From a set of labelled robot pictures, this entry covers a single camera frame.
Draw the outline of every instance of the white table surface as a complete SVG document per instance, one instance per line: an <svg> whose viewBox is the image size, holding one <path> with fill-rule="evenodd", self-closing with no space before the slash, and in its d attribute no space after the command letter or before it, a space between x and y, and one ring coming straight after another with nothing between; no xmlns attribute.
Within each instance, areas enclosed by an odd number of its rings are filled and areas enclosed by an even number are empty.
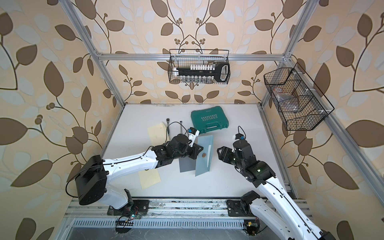
<svg viewBox="0 0 384 240"><path fill-rule="evenodd" d="M160 122L167 125L166 119L169 118L170 122L183 121L183 125L188 129L193 126L190 117L192 111L214 106L127 104L107 146L104 158L119 158L144 152L151 145L148 127ZM141 189L138 173L120 177L111 184L128 189L134 197L241 197L251 190L258 192L252 183L234 169L233 165L218 159L216 149L222 146L232 148L232 136L237 133L238 125L247 134L247 141L256 159L266 162L283 184L257 106L255 104L221 104L219 106L222 107L229 121L229 127L202 134L202 136L214 136L214 154L209 172L197 177L195 177L195 171L180 173L179 160L175 159L172 164L157 168L161 182L144 190ZM180 125L177 123L172 124L169 129L170 138L180 133Z"/></svg>

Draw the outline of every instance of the toolbox handle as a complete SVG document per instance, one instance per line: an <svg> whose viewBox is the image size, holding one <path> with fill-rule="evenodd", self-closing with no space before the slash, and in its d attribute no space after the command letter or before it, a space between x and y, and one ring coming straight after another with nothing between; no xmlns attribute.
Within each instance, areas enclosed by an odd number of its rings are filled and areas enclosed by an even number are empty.
<svg viewBox="0 0 384 240"><path fill-rule="evenodd" d="M217 122L216 123L207 124L206 129L212 129L212 128L216 128L216 127L219 127L219 124Z"/></svg>

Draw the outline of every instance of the black mounting plate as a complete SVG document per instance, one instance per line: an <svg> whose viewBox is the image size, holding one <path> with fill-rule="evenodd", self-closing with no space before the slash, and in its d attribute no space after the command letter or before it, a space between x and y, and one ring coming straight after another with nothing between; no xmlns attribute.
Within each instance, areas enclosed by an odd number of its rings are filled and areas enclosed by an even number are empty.
<svg viewBox="0 0 384 240"><path fill-rule="evenodd" d="M140 215L146 215L148 212L149 200L133 200L133 207L138 207ZM108 216L121 216L123 209L114 209L112 206L108 208Z"/></svg>
<svg viewBox="0 0 384 240"><path fill-rule="evenodd" d="M230 217L255 217L253 214L245 214L241 209L240 201L227 200L228 216Z"/></svg>

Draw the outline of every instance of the green toolbox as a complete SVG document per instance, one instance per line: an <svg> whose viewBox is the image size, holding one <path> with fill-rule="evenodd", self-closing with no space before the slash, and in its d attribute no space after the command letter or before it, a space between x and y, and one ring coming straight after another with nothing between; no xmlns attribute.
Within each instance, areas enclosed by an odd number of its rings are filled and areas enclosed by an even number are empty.
<svg viewBox="0 0 384 240"><path fill-rule="evenodd" d="M228 119L220 106L192 111L191 118L200 134L228 127Z"/></svg>

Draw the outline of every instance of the metal grate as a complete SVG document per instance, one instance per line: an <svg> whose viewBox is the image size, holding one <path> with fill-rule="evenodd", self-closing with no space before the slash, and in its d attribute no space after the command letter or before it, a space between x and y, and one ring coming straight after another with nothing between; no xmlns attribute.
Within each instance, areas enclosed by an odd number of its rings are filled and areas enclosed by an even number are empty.
<svg viewBox="0 0 384 240"><path fill-rule="evenodd" d="M313 130L331 112L315 98L312 93L314 89L304 83L295 68L279 68L267 73L264 82L288 131ZM278 101L276 92L287 93L292 97Z"/></svg>
<svg viewBox="0 0 384 240"><path fill-rule="evenodd" d="M114 228L118 218L100 220L99 218L77 218L73 227L97 227ZM243 229L244 220L240 219L134 219L135 228L221 228L221 229Z"/></svg>
<svg viewBox="0 0 384 240"><path fill-rule="evenodd" d="M169 55L168 77L172 84L228 84L228 50L170 49Z"/></svg>

